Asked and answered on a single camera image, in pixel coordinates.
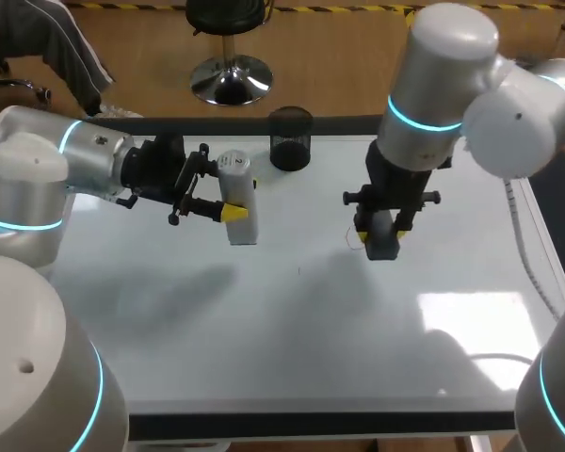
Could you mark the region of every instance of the screw hole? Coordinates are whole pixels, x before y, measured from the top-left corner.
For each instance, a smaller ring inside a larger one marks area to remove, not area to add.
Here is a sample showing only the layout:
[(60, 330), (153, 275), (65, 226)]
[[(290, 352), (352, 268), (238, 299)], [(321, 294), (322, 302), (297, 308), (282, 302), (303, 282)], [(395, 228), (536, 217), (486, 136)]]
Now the screw hole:
[(22, 374), (33, 374), (34, 373), (34, 364), (26, 359), (19, 360), (19, 372)]

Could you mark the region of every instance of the chrome stool base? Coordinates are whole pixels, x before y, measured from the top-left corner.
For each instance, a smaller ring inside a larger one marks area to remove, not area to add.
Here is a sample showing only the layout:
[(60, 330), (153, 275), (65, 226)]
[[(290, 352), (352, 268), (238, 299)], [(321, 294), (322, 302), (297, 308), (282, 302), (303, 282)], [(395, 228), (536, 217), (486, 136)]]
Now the chrome stool base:
[(252, 56), (238, 55), (225, 67), (221, 58), (200, 64), (190, 77), (192, 92), (212, 105), (247, 105), (264, 97), (274, 77), (269, 67)]

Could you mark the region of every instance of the wooden floor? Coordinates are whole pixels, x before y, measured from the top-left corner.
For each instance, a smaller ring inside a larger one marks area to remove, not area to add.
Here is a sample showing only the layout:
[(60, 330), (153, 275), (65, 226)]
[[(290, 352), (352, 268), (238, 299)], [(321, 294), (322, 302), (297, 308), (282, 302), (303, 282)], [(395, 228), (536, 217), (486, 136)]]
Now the wooden floor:
[[(183, 4), (179, 0), (110, 3)], [(279, 6), (378, 5), (382, 0), (279, 0)], [(412, 4), (413, 0), (395, 0)], [(423, 0), (421, 4), (433, 3)], [(486, 1), (485, 3), (508, 3)], [(106, 94), (113, 104), (147, 117), (264, 117), (283, 105), (300, 105), (315, 116), (381, 114), (407, 34), (403, 14), (393, 12), (284, 13), (269, 24), (236, 37), (236, 49), (261, 58), (275, 75), (273, 90), (255, 105), (215, 107), (197, 100), (189, 77), (220, 50), (217, 38), (192, 36), (185, 15), (171, 11), (75, 9), (80, 27), (118, 83)], [(486, 11), (498, 25), (507, 57), (547, 57), (565, 12)], [(565, 57), (565, 47), (559, 51)], [(53, 90), (54, 110), (81, 111), (65, 85), (39, 58), (11, 61), (14, 75)], [(8, 103), (28, 103), (9, 94)], [(494, 439), (501, 450), (507, 437)], [(384, 452), (462, 452), (453, 439), (392, 440)], [(234, 452), (364, 452), (369, 442), (235, 444)]]

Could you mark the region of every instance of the chair wheel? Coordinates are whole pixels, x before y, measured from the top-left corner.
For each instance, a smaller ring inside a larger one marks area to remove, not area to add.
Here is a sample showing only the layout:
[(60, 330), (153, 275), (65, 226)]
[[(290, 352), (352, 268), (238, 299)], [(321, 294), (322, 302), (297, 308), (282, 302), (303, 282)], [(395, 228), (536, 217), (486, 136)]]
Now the chair wheel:
[(0, 61), (0, 75), (10, 75), (10, 65), (6, 61)]
[(40, 88), (36, 90), (36, 98), (43, 106), (50, 106), (50, 101), (53, 98), (53, 93), (46, 88)]

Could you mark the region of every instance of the black table edge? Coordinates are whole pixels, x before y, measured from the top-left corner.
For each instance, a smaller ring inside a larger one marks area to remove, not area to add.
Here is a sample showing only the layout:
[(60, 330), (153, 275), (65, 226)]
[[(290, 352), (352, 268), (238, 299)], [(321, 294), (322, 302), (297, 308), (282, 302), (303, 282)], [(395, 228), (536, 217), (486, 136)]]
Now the black table edge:
[[(181, 118), (89, 120), (137, 136), (268, 136), (267, 119)], [(315, 118), (313, 136), (376, 135), (380, 116)], [(530, 184), (565, 272), (565, 153)], [(297, 412), (132, 414), (131, 441), (218, 438), (393, 435), (512, 430), (513, 412)]]
[(515, 429), (513, 412), (290, 412), (130, 416), (130, 441), (398, 435)]

